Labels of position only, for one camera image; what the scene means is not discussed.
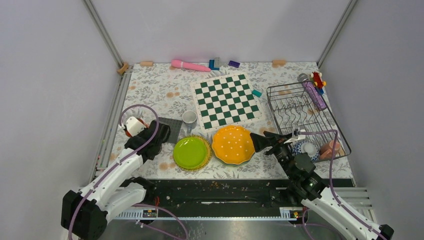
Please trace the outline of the clear plastic cup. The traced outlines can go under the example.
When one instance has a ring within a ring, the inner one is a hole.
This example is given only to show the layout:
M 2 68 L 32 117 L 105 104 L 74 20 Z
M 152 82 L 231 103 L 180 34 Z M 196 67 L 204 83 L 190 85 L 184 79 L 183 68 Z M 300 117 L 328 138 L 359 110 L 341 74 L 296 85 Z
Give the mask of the clear plastic cup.
M 186 126 L 186 132 L 190 134 L 197 125 L 197 113 L 192 110 L 185 111 L 182 115 L 182 121 Z

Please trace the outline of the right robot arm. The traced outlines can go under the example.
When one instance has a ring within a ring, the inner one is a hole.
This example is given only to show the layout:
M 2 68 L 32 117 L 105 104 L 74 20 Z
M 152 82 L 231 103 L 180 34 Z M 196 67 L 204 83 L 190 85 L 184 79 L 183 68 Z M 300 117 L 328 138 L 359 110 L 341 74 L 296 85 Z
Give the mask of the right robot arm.
M 315 172 L 316 166 L 307 153 L 294 155 L 290 144 L 312 132 L 296 129 L 287 135 L 264 131 L 250 137 L 259 153 L 269 148 L 290 180 L 287 201 L 293 206 L 303 205 L 332 225 L 347 240 L 390 240 L 394 230 L 387 224 L 378 224 L 365 217 L 335 192 L 333 179 L 326 183 Z

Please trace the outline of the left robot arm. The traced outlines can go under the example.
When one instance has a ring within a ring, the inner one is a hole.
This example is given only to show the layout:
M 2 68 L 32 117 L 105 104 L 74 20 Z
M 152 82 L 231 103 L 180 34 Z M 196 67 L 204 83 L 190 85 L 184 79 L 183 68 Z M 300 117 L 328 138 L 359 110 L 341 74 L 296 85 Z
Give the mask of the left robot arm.
M 153 120 L 148 128 L 127 140 L 120 156 L 96 179 L 78 192 L 69 190 L 64 195 L 60 224 L 69 238 L 76 235 L 83 240 L 97 240 L 110 221 L 128 207 L 154 202 L 154 190 L 139 182 L 131 182 L 123 190 L 118 187 L 161 152 L 170 134 L 169 125 Z

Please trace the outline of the yellow dotted plate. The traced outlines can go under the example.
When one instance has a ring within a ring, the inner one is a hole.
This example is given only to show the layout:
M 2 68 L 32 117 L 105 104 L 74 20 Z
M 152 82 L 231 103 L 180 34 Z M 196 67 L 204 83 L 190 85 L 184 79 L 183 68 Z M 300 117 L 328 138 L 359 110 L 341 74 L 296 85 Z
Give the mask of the yellow dotted plate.
M 241 126 L 220 128 L 212 137 L 212 150 L 217 158 L 250 158 L 255 154 L 250 131 Z

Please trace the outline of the blue dotted plate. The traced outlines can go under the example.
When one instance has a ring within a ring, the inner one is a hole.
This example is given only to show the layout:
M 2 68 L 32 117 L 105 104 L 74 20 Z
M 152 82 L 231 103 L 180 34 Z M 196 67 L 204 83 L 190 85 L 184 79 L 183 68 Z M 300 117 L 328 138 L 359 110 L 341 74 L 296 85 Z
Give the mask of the blue dotted plate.
M 247 158 L 247 157 L 230 157 L 230 156 L 224 156 L 223 158 L 219 158 L 218 159 L 225 165 L 228 166 L 241 166 L 243 164 L 248 163 L 252 157 Z

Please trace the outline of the orange mug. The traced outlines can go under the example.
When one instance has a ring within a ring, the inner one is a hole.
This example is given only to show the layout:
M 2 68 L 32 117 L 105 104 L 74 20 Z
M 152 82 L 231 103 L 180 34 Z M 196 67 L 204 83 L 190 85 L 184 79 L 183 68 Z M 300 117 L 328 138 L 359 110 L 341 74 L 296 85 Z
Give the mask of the orange mug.
M 149 125 L 142 119 L 134 116 L 129 117 L 124 124 L 124 131 L 128 137 L 134 137 L 141 133 L 144 129 L 148 128 Z

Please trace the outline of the pink cup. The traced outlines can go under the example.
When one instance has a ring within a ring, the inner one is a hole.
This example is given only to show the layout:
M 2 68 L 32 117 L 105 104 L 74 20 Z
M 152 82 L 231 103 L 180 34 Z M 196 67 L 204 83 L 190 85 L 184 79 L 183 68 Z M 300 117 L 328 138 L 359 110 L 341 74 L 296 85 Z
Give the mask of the pink cup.
M 319 160 L 329 160 L 333 153 L 336 155 L 341 149 L 341 144 L 336 140 L 331 140 L 322 145 L 319 149 Z

